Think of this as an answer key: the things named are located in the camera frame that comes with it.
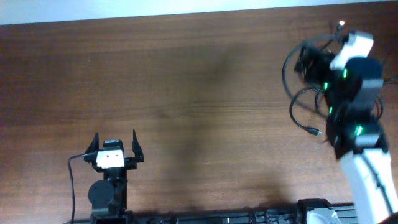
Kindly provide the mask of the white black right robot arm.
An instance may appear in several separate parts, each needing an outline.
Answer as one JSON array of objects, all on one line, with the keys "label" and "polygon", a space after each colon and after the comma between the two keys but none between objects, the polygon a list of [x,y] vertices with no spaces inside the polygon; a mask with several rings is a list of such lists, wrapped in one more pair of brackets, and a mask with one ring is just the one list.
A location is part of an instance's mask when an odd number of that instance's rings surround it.
[{"label": "white black right robot arm", "polygon": [[328,108],[326,135],[349,182],[360,223],[397,223],[397,192],[386,134],[373,113],[384,85],[382,66],[362,55],[339,56],[313,46],[300,48],[294,70]]}]

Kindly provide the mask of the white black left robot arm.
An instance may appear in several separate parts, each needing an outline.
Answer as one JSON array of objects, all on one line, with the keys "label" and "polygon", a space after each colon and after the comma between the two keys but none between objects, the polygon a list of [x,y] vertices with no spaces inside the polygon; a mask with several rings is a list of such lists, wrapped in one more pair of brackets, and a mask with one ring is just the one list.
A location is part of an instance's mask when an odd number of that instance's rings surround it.
[{"label": "white black left robot arm", "polygon": [[84,161],[103,174],[101,180],[91,185],[88,200],[91,203],[91,224],[132,224],[134,214],[127,210],[127,172],[144,162],[144,154],[132,133],[132,157],[124,156],[124,146],[120,139],[106,140],[100,147],[99,134],[96,133],[85,151]]}]

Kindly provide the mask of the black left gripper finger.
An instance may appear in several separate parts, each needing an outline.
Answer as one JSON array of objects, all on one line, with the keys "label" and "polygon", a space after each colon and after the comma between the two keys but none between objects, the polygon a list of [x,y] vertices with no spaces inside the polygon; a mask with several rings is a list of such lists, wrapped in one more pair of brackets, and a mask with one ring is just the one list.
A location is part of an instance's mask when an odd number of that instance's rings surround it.
[{"label": "black left gripper finger", "polygon": [[133,136],[132,136],[132,151],[134,153],[134,158],[136,162],[144,162],[144,154],[137,140],[137,135],[135,130],[133,130]]},{"label": "black left gripper finger", "polygon": [[87,150],[85,151],[85,154],[87,154],[87,155],[96,154],[99,151],[99,143],[100,143],[99,133],[95,133],[92,142],[90,143]]}]

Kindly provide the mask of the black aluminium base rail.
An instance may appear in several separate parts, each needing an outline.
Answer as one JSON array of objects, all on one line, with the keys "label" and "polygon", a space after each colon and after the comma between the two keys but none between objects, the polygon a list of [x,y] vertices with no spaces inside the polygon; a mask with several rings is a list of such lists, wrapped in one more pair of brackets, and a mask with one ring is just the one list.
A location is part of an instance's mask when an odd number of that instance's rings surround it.
[{"label": "black aluminium base rail", "polygon": [[331,204],[325,199],[303,199],[276,208],[244,208],[193,213],[133,213],[113,217],[90,217],[88,223],[140,224],[267,224],[267,223],[358,223],[352,203]]}]

